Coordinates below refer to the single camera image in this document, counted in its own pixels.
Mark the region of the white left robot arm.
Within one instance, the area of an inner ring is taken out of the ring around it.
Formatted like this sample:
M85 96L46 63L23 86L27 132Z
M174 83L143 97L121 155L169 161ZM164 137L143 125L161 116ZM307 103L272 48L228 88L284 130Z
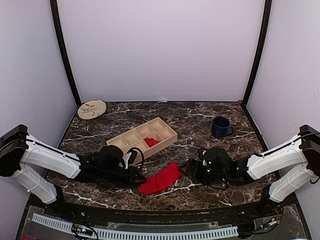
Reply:
M138 186L147 179L134 161L142 151L132 147L127 153L115 146L103 146L88 155L76 155L51 147L28 133L20 124L0 138L0 175L9 177L38 197L60 218L71 213L60 187L47 182L31 166L39 166L80 183L102 180Z

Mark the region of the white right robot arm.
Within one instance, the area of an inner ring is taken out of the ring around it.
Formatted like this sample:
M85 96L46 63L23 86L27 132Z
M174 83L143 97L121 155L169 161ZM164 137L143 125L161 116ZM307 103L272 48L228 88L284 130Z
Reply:
M261 200L255 205L255 213L266 217L275 204L304 184L314 184L320 179L320 133L309 125L301 126L299 133L287 142L237 161L220 147L199 149L198 159L189 159L178 170L203 185L216 188L223 184L227 189L253 183L289 166L293 168L263 189Z

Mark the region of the wooden compartment tray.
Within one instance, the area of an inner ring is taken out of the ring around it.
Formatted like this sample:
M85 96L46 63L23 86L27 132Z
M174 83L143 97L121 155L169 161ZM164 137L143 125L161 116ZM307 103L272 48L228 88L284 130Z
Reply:
M160 117L156 117L138 127L106 141L107 145L117 146L126 154L131 148L140 151L133 162L138 165L142 158L149 158L169 147L178 140L178 134Z

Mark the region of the red snowflake santa sock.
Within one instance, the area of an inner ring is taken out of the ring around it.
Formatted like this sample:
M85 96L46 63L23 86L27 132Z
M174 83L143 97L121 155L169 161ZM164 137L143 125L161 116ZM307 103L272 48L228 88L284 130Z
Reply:
M153 146L156 146L157 144L160 143L160 141L154 139L154 138L145 138L144 139L145 143L148 145L149 148L152 148Z

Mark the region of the plain red sock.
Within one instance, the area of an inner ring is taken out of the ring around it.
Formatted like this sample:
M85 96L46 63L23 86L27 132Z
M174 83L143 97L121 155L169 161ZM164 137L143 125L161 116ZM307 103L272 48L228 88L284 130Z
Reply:
M138 190L146 195L161 192L170 187L181 175L182 173L179 171L178 164L171 162L169 166L161 172L152 177L147 177L147 182L139 185Z

